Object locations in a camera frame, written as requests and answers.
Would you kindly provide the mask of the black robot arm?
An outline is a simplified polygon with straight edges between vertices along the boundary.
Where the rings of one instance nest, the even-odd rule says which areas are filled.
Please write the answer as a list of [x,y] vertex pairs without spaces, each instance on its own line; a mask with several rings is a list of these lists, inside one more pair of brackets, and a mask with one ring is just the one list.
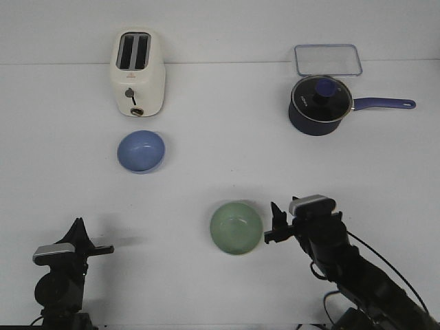
[[43,307],[42,329],[97,329],[90,315],[82,311],[87,261],[91,256],[112,253],[112,245],[92,243],[81,217],[61,240],[36,249],[32,261],[49,267],[34,290],[35,300]]
[[335,283],[338,293],[354,304],[333,322],[333,329],[438,329],[425,307],[350,244],[352,235],[335,208],[335,200],[322,195],[294,197],[288,222],[286,212],[272,203],[272,229],[264,234],[266,243],[295,237],[311,259],[312,273]]

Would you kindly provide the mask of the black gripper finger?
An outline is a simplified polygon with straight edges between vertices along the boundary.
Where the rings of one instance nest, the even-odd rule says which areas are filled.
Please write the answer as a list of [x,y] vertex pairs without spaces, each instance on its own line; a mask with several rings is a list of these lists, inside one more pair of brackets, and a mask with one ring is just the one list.
[[271,202],[272,210],[272,230],[277,231],[288,226],[287,213],[282,211],[273,201]]
[[82,217],[76,218],[61,243],[71,243],[74,247],[93,247]]

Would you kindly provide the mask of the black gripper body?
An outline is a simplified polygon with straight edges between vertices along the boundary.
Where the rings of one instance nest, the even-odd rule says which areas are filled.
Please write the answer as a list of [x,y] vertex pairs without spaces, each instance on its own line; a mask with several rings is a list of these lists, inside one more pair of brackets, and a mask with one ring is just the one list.
[[87,259],[114,253],[113,245],[95,246],[91,241],[81,240],[77,244],[57,242],[54,244],[51,269],[64,272],[86,272]]
[[333,253],[347,246],[347,227],[342,212],[315,218],[295,217],[286,228],[265,232],[264,242],[280,243],[291,237],[295,237],[306,254]]

